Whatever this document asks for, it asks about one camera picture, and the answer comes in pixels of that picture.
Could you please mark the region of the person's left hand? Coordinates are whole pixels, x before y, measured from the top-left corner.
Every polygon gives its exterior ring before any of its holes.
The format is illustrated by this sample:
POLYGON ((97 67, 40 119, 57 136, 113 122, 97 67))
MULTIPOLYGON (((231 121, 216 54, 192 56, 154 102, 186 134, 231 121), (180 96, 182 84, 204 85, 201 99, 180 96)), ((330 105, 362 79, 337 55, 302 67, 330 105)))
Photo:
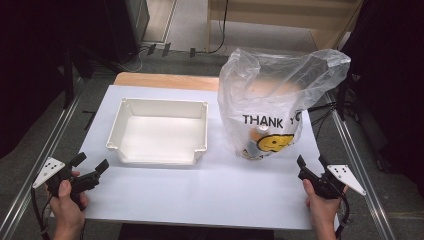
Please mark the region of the person's left hand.
POLYGON ((85 213, 71 199, 72 186, 69 180, 62 180, 58 196, 49 200, 49 205, 56 219, 56 229, 81 230, 85 223, 85 213))

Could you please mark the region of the aluminium rail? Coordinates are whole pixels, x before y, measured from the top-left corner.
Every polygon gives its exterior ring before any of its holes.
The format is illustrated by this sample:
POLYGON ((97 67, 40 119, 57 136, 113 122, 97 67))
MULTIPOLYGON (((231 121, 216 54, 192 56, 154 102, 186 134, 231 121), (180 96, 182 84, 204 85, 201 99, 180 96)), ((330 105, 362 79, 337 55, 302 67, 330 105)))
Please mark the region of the aluminium rail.
POLYGON ((76 82, 75 98, 64 108, 61 93, 30 127, 18 146, 0 158, 0 240, 40 240, 31 207, 31 185, 45 160, 53 155, 78 106, 87 81, 76 82))
POLYGON ((340 135, 341 141, 349 158, 349 166, 353 170, 359 183, 366 191, 365 202, 376 226, 376 230, 381 240, 396 240, 395 234, 389 223, 388 216, 377 196, 375 188, 362 162, 362 158, 351 137, 347 124, 341 120, 336 110, 332 113, 332 118, 340 135))

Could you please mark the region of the white plastic bin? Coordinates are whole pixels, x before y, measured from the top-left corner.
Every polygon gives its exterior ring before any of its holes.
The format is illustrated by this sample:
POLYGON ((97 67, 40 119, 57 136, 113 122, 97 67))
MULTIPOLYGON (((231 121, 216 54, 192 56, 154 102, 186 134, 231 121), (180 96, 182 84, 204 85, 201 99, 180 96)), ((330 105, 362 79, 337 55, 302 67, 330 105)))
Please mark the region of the white plastic bin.
POLYGON ((204 101, 124 98, 106 147, 124 164, 194 165, 207 149, 204 101))

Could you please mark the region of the person's right hand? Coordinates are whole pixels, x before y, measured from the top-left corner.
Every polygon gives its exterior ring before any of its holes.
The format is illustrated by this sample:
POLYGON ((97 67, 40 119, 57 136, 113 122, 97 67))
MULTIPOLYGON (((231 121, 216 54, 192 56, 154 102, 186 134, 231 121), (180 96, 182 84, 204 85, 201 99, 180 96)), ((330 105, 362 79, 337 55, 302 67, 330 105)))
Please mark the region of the person's right hand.
POLYGON ((324 235, 334 234, 334 221, 341 199, 324 199, 318 196, 308 179, 303 180, 303 187, 307 194, 306 205, 310 210, 314 230, 324 235))

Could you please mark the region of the light wooden frame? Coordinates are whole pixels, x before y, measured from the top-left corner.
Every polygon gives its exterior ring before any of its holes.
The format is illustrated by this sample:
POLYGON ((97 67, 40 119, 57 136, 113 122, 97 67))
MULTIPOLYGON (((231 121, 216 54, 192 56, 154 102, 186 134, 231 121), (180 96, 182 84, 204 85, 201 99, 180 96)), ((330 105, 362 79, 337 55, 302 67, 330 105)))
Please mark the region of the light wooden frame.
POLYGON ((318 50, 335 49, 352 31, 365 0, 207 0, 206 41, 211 22, 240 22, 310 29, 318 50))

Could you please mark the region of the dark cabinet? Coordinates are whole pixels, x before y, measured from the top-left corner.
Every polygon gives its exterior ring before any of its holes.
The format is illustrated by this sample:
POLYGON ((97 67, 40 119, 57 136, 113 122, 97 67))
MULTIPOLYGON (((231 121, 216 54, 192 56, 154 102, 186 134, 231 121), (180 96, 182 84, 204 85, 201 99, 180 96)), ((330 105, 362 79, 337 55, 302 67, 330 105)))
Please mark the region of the dark cabinet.
POLYGON ((112 61, 126 63, 138 52, 150 14, 146 0, 102 0, 105 7, 104 51, 112 61))

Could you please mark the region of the black tripod stand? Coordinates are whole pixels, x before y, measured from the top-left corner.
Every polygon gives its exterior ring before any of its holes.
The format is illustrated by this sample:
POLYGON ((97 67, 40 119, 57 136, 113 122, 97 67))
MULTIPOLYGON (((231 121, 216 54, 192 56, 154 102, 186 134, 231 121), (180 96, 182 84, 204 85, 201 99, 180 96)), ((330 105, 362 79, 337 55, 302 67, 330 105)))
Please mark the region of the black tripod stand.
POLYGON ((334 100, 320 106, 314 106, 308 109, 309 112, 329 108, 334 111, 338 117, 344 121, 347 116, 355 117, 355 103, 347 98, 350 85, 353 82, 353 75, 349 74, 347 78, 336 88, 334 100))

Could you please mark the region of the white table sheet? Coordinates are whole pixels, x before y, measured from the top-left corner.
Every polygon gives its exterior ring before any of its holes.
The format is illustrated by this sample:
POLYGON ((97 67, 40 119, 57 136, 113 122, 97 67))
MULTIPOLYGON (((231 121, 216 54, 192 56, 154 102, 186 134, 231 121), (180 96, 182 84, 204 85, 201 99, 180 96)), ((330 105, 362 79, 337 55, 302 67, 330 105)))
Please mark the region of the white table sheet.
POLYGON ((112 85, 108 88, 81 146, 79 165, 90 172, 102 160, 109 168, 88 191, 89 219, 116 222, 193 224, 267 229, 309 229, 306 194, 297 158, 319 174, 323 168, 310 118, 302 117, 297 143, 261 161, 237 157, 227 146, 211 91, 112 85), (193 166, 130 167, 108 150, 106 142, 122 98, 200 100, 209 104, 208 149, 193 166))

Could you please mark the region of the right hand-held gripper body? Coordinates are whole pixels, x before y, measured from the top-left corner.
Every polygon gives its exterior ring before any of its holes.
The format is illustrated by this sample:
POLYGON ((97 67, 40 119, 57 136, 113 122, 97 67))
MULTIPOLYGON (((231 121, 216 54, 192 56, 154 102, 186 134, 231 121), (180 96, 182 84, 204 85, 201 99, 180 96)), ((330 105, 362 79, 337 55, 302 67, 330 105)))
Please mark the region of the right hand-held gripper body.
POLYGON ((366 195, 366 191, 347 165, 328 165, 321 176, 314 174, 305 164, 299 163, 299 168, 298 177, 301 180, 309 180, 315 194, 324 199, 339 198, 346 186, 362 196, 366 195))

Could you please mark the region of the clear printed plastic bag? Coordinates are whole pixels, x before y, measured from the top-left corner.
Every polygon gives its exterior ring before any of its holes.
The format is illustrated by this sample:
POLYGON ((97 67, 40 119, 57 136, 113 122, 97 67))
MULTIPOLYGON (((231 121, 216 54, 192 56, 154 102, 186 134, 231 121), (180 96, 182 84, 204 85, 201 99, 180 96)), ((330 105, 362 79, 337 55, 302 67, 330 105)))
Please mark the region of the clear printed plastic bag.
POLYGON ((351 58, 334 49, 303 56, 271 55, 236 49, 219 75, 218 104, 235 154, 262 160, 295 144, 302 133, 302 112, 347 77, 351 58), (258 142, 262 155, 245 148, 249 130, 269 127, 258 142))

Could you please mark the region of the black stand post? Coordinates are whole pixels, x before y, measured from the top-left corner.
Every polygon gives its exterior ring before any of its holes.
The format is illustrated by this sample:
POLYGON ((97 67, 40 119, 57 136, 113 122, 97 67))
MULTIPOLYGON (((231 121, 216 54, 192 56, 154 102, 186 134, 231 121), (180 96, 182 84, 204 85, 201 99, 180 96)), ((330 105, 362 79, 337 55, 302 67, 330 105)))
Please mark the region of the black stand post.
POLYGON ((74 98, 74 81, 73 81, 73 65, 72 65, 72 57, 71 50, 67 48, 64 51, 64 90, 65 90, 65 102, 64 108, 67 109, 74 98))

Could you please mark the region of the wooden table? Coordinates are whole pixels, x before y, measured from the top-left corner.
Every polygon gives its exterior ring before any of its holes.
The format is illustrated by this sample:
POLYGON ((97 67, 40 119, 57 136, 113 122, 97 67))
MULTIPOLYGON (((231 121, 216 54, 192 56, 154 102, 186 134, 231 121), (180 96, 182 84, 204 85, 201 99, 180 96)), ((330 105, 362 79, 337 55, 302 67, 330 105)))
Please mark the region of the wooden table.
POLYGON ((217 91, 219 78, 208 76, 122 72, 116 76, 114 84, 120 86, 217 91))

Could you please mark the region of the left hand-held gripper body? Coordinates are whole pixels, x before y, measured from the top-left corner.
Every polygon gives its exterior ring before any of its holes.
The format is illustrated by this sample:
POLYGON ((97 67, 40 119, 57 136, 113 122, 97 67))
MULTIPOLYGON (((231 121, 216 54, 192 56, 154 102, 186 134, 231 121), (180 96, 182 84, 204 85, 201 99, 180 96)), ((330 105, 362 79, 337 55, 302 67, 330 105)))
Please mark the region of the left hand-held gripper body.
POLYGON ((100 175, 95 173, 95 169, 82 176, 73 176, 71 167, 68 162, 59 161, 53 157, 49 157, 40 173, 33 182, 32 187, 38 188, 44 183, 47 184, 48 191, 54 196, 58 196, 58 188, 62 180, 69 180, 72 186, 71 199, 83 211, 85 206, 81 203, 80 194, 91 190, 99 184, 100 175))

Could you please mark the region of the orange bottle with white cap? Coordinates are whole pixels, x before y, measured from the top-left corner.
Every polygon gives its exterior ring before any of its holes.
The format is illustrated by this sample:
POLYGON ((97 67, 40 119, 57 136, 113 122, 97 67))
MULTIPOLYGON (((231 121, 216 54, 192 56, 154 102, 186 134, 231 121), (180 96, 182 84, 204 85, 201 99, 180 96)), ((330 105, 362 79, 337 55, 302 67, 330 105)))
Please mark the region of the orange bottle with white cap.
POLYGON ((269 134, 269 127, 266 125, 257 125, 249 130, 248 141, 246 143, 246 155, 255 159, 262 155, 262 151, 258 147, 258 142, 269 134))

